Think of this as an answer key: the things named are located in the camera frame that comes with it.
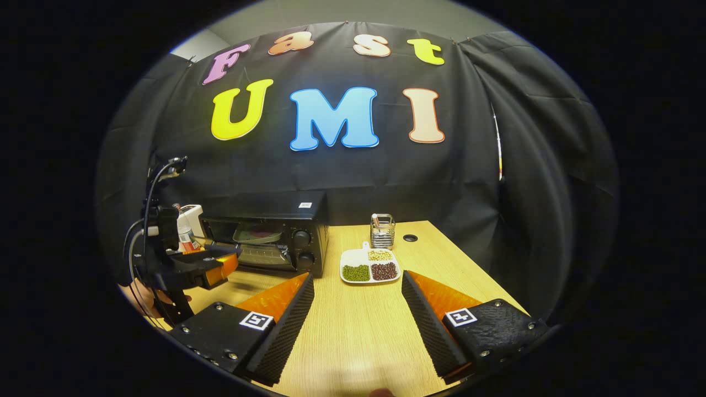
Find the blue letter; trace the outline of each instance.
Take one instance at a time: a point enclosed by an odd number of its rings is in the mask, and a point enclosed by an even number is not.
[[[292,150],[311,150],[318,146],[313,137],[313,122],[327,146],[338,139],[343,123],[348,122],[341,139],[348,148],[372,148],[380,139],[373,133],[373,98],[378,93],[367,87],[349,88],[336,109],[321,91],[314,88],[293,92],[289,98],[297,103],[297,137],[289,144]]]

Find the hand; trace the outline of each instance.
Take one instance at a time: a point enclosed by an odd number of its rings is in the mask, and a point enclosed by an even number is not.
[[[152,290],[150,288],[147,288],[140,282],[138,279],[135,279],[133,283],[131,284],[133,291],[135,291],[135,296],[137,299],[140,299],[140,295],[142,295],[142,298],[144,299],[144,303],[140,300],[140,303],[142,303],[143,307],[145,307],[145,310],[147,310],[147,313],[149,314],[150,317],[154,319],[160,319],[162,318],[162,315],[157,311],[157,301],[155,300],[155,295],[152,293]],[[133,305],[133,307],[140,312],[140,314],[144,314],[143,310],[140,308],[140,304],[138,301],[135,300],[135,297],[133,296],[132,292],[130,292],[130,287],[123,287],[120,285],[120,290],[123,292],[123,295],[127,298],[127,300]],[[172,304],[172,300],[167,296],[167,294],[164,293],[164,291],[161,290],[156,290],[157,291],[157,296],[159,299],[164,302],[165,304]],[[191,302],[191,297],[188,295],[186,296],[186,301]]]

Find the wooden table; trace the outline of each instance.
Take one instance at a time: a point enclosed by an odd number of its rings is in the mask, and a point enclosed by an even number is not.
[[[332,226],[323,277],[314,280],[316,298],[301,328],[279,384],[265,387],[287,396],[368,396],[379,388],[397,397],[426,396],[446,385],[436,376],[412,313],[402,296],[402,279],[381,284],[346,284],[340,255],[369,241],[369,225]],[[524,309],[427,221],[398,223],[395,252],[400,268],[433,278],[482,302],[503,298]],[[406,242],[402,236],[416,235]],[[235,271],[211,291],[185,290],[198,313],[215,301],[236,305],[283,281],[272,275]]]

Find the white label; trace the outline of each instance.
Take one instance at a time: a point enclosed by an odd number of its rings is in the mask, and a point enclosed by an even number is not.
[[[243,321],[240,321],[240,325],[247,326],[262,331],[267,328],[267,325],[272,321],[274,317],[268,316],[267,314],[260,314],[257,312],[250,312]]]
[[[454,327],[462,326],[473,321],[478,321],[478,319],[468,311],[468,309],[458,309],[453,312],[446,313],[446,317],[451,320],[451,324]]]

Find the metal utensil holder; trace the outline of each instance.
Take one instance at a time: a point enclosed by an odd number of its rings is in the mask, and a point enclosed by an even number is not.
[[[395,219],[388,213],[373,214],[370,217],[370,245],[373,248],[389,248],[395,243]]]

